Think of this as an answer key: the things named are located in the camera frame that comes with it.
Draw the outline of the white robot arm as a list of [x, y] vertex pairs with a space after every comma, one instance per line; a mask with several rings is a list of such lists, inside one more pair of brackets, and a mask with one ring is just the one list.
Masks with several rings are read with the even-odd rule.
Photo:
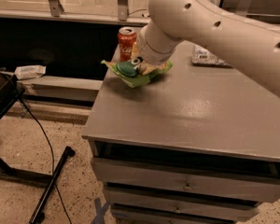
[[143, 59], [165, 63], [187, 40], [218, 56], [280, 98], [280, 29], [230, 13], [210, 0], [149, 0], [137, 37]]

